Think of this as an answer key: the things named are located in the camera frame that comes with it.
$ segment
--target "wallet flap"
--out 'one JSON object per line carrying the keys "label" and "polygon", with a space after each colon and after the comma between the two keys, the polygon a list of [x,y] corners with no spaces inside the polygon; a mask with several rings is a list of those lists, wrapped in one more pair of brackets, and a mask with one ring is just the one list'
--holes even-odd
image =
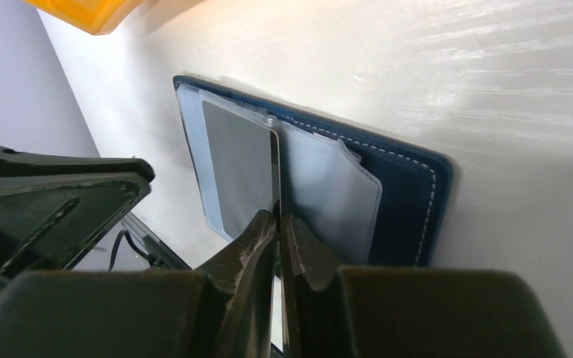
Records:
{"label": "wallet flap", "polygon": [[198,78],[175,76],[174,84],[175,89],[189,84],[244,105],[262,107],[298,128],[341,139],[361,156],[363,168],[383,186],[368,264],[429,263],[454,175],[445,156]]}

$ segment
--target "black cable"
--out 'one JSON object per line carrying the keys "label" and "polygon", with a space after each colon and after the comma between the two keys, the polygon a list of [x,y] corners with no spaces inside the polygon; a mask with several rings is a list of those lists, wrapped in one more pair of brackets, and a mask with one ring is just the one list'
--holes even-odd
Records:
{"label": "black cable", "polygon": [[144,260],[150,263],[151,259],[148,257],[148,254],[144,251],[141,251],[140,248],[138,248],[135,245],[135,242],[133,242],[133,238],[131,237],[131,233],[129,233],[128,230],[121,230],[119,233],[117,233],[115,242],[113,243],[113,248],[110,251],[110,261],[109,261],[108,271],[111,271],[113,269],[113,266],[115,266],[115,260],[117,259],[117,251],[119,250],[119,244],[122,243],[122,237],[126,238],[128,246],[130,246],[133,249],[133,251],[135,251]]}

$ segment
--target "white stitching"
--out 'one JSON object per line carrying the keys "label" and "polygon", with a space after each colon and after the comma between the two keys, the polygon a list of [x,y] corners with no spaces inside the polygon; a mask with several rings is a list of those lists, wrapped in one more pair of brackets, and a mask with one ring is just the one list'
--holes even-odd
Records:
{"label": "white stitching", "polygon": [[[232,100],[232,101],[235,101],[235,102],[238,102],[238,103],[245,103],[245,102],[242,102],[242,101],[238,101],[238,100],[236,100],[236,99],[233,99],[233,98],[232,98],[231,100]],[[395,155],[396,157],[399,157],[399,158],[405,158],[405,159],[407,159],[407,160],[411,160],[411,161],[414,162],[415,164],[420,165],[420,166],[422,166],[423,168],[425,168],[425,169],[427,169],[427,170],[429,170],[429,171],[431,172],[432,184],[431,184],[431,193],[429,194],[430,200],[429,200],[429,202],[428,202],[427,212],[425,213],[425,224],[423,225],[423,229],[422,229],[421,241],[419,241],[419,250],[418,250],[418,252],[416,252],[416,258],[414,259],[414,266],[417,266],[417,265],[419,264],[419,258],[420,258],[420,256],[421,256],[421,252],[422,252],[422,249],[423,249],[423,242],[424,242],[424,240],[425,240],[425,234],[427,233],[427,226],[428,226],[429,218],[430,218],[430,214],[431,214],[431,207],[432,207],[432,205],[433,205],[433,196],[434,196],[434,194],[435,194],[435,192],[436,192],[436,172],[435,172],[432,168],[430,168],[430,166],[428,166],[427,164],[421,163],[421,162],[419,162],[418,160],[415,160],[415,159],[412,159],[412,158],[409,158],[409,157],[405,157],[404,155],[401,155],[401,154],[396,154],[394,151],[386,151],[385,149],[378,148],[378,147],[376,147],[376,146],[374,146],[374,145],[370,145],[370,144],[368,144],[368,143],[361,143],[361,142],[358,142],[358,141],[356,141],[356,140],[354,140],[354,139],[352,139],[352,138],[348,138],[348,137],[346,137],[346,136],[342,136],[342,135],[340,135],[340,134],[337,134],[337,133],[334,133],[334,132],[330,132],[330,131],[325,130],[325,129],[317,128],[317,127],[314,126],[314,125],[307,125],[307,124],[305,124],[305,123],[298,122],[298,121],[296,121],[296,120],[295,120],[294,118],[292,118],[292,117],[288,117],[288,116],[285,116],[285,115],[283,115],[283,114],[276,113],[275,111],[272,111],[272,110],[268,110],[268,111],[269,111],[270,113],[273,113],[275,116],[278,116],[278,117],[281,117],[281,118],[284,118],[284,119],[289,119],[291,122],[294,122],[294,123],[296,123],[296,124],[298,124],[298,125],[303,125],[303,126],[306,126],[306,127],[309,127],[309,128],[313,128],[313,129],[316,129],[316,130],[319,130],[319,131],[322,131],[322,132],[326,132],[326,133],[328,133],[328,134],[333,134],[334,136],[338,136],[339,138],[345,138],[345,139],[347,139],[347,140],[350,141],[350,142],[354,142],[354,143],[356,143],[356,144],[361,144],[361,145],[364,145],[364,146],[366,146],[366,147],[370,147],[370,148],[373,148],[373,149],[377,149],[377,150],[382,151],[382,152],[384,152],[384,153],[388,153],[388,154],[391,154],[391,155]]]}

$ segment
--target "yellow container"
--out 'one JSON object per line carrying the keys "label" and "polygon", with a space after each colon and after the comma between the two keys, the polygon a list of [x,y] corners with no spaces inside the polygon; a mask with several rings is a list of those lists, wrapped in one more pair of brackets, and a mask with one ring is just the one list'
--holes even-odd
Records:
{"label": "yellow container", "polygon": [[26,2],[89,34],[102,35],[115,30],[143,0],[26,0]]}

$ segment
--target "tabletop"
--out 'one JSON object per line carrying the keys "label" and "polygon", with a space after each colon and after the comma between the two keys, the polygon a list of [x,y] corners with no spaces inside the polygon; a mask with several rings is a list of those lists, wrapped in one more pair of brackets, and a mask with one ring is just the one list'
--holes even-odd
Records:
{"label": "tabletop", "polygon": [[159,0],[101,37],[41,17],[100,154],[154,167],[134,212],[191,266],[225,241],[203,217],[179,74],[449,156],[432,266],[521,275],[573,355],[573,1]]}

